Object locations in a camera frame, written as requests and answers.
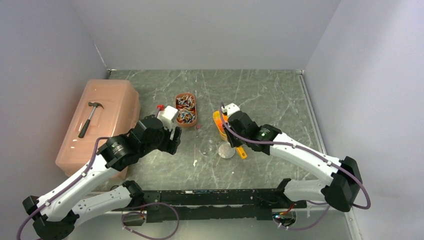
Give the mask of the orange plastic scoop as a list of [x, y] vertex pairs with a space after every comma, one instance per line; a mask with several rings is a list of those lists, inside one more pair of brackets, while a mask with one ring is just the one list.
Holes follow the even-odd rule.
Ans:
[[[216, 125], [216, 127], [218, 128], [219, 134], [220, 134], [220, 138], [224, 141], [224, 142], [228, 142], [227, 139], [227, 135], [224, 131], [224, 127], [223, 127], [223, 121], [221, 120], [220, 117], [220, 113], [219, 111], [215, 111], [212, 115], [213, 121]], [[239, 157], [244, 160], [247, 158], [247, 153], [245, 152], [245, 150], [243, 149], [242, 146], [238, 146], [238, 147], [233, 147], [235, 149], [235, 152], [239, 155]]]

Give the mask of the clear plastic jar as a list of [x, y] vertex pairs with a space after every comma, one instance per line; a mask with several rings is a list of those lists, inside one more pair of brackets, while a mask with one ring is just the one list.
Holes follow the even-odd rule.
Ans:
[[204, 159], [212, 159], [217, 154], [217, 144], [213, 140], [203, 140], [198, 147], [200, 155]]

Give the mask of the tray of candies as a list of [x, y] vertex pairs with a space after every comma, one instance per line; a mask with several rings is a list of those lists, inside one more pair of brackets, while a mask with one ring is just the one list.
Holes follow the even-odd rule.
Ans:
[[190, 128], [197, 124], [196, 103], [192, 93], [180, 93], [175, 97], [175, 108], [178, 110], [176, 122], [180, 127]]

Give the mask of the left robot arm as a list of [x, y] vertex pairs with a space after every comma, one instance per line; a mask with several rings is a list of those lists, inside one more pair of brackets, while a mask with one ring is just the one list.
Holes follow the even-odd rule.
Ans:
[[127, 133], [95, 141], [89, 161], [55, 189], [23, 200], [27, 218], [19, 226], [21, 239], [25, 226], [32, 222], [40, 240], [63, 240], [84, 222], [116, 209], [137, 210], [144, 203], [144, 192], [133, 180], [113, 190], [88, 197], [100, 183], [137, 163], [154, 150], [175, 154], [182, 129], [172, 117], [149, 115]]

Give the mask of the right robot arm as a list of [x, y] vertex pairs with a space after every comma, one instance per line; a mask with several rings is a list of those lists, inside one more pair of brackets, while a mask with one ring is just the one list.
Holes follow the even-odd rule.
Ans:
[[246, 145], [255, 152], [289, 161], [317, 177], [308, 181], [282, 180], [275, 194], [280, 207], [287, 208], [297, 201], [325, 202], [341, 212], [357, 207], [355, 200], [364, 186], [354, 158], [340, 159], [318, 152], [272, 125], [257, 125], [242, 111], [228, 114], [223, 126], [232, 147]]

